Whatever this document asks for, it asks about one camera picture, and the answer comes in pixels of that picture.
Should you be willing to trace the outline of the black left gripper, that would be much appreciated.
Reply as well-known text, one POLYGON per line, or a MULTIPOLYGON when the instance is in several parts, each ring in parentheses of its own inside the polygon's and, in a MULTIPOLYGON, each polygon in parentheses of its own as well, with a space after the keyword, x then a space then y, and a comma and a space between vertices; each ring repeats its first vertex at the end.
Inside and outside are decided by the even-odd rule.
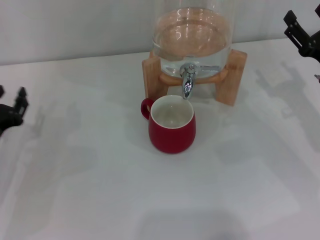
MULTIPOLYGON (((0 85, 0 98, 5 94, 4 87, 0 85)), ((23 124, 23 117, 27 111, 29 102, 27 100, 27 91, 21 87, 15 98, 14 106, 5 104, 0 105, 0 135, 9 128, 17 127, 23 124)))

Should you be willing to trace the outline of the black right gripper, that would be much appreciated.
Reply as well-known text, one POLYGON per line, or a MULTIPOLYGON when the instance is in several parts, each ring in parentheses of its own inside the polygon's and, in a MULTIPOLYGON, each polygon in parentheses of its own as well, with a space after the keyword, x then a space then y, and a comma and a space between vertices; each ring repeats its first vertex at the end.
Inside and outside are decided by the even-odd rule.
MULTIPOLYGON (((320 5, 315 9, 315 12, 320 16, 320 5)), ((284 34, 297 47, 299 54, 301 56, 307 56, 309 51, 309 57, 320 62, 320 31, 310 37, 300 26, 292 10, 287 12, 284 17, 284 22, 287 25, 284 34)))

